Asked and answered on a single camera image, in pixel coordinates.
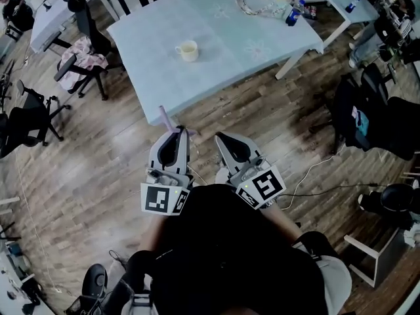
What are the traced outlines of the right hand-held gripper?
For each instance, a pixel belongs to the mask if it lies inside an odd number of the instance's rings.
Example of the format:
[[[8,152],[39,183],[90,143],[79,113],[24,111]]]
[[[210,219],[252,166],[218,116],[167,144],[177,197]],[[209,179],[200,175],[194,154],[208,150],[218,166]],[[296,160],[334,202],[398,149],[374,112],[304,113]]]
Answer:
[[[228,169],[236,194],[257,210],[274,201],[285,191],[285,183],[275,165],[271,165],[253,140],[236,133],[218,132],[215,143],[222,164]]]

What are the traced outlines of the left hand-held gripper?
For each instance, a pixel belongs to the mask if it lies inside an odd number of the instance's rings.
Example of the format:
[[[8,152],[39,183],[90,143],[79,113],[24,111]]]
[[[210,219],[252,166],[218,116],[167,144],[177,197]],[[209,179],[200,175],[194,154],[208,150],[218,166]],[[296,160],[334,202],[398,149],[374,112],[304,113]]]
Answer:
[[[185,128],[167,131],[150,149],[146,182],[140,185],[143,212],[179,216],[193,187],[187,174],[190,136]]]

